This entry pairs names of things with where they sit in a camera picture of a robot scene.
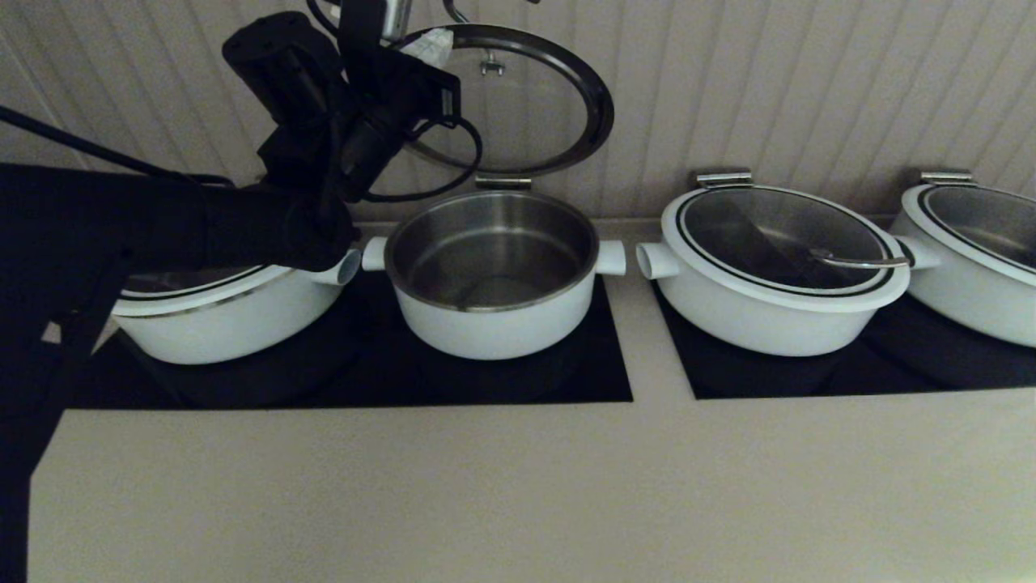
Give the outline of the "glass lid with white rim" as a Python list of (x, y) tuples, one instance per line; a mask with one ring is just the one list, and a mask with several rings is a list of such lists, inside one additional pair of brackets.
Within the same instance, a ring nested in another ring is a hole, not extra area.
[(461, 81), (461, 111), (482, 138), (478, 171), (539, 177), (595, 155), (614, 125), (606, 81), (563, 45), (496, 23), (444, 23), (412, 31), (394, 49), (431, 29), (451, 30), (443, 70)]

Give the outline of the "white steel-lined pot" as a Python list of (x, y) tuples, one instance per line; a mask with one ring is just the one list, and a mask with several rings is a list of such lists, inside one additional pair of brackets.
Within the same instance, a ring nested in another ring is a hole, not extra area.
[(530, 191), (448, 197), (363, 249), (405, 324), (428, 346), (508, 360), (554, 346), (586, 317), (596, 276), (626, 273), (626, 249), (571, 204)]
[(707, 334), (755, 353), (813, 357), (858, 339), (877, 310), (906, 291), (906, 268), (858, 296), (801, 296), (757, 284), (719, 282), (664, 243), (636, 247), (643, 276), (654, 280), (677, 313)]
[(359, 272), (362, 254), (349, 249), (333, 268), (296, 270), (236, 298), (181, 313), (115, 317), (146, 355), (173, 365), (236, 360), (272, 347), (317, 321)]
[(896, 235), (914, 259), (909, 294), (966, 328), (1036, 348), (1036, 274), (926, 235)]

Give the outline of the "white far right pot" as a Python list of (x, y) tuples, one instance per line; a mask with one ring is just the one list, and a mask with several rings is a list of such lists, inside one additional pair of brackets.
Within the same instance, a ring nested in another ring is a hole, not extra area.
[(1036, 200), (970, 182), (919, 185), (903, 193), (893, 228), (1036, 287)]

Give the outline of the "black induction cooktop plate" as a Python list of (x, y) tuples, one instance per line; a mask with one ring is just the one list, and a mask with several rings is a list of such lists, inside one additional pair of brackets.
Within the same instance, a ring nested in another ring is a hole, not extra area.
[(108, 411), (255, 411), (632, 402), (602, 278), (569, 336), (511, 360), (469, 360), (405, 325), (388, 276), (362, 274), (296, 336), (244, 358), (171, 365), (112, 336), (82, 369), (73, 407)]
[(707, 334), (658, 285), (652, 292), (699, 401), (1036, 388), (1036, 347), (970, 330), (911, 296), (877, 311), (834, 353), (780, 357)]

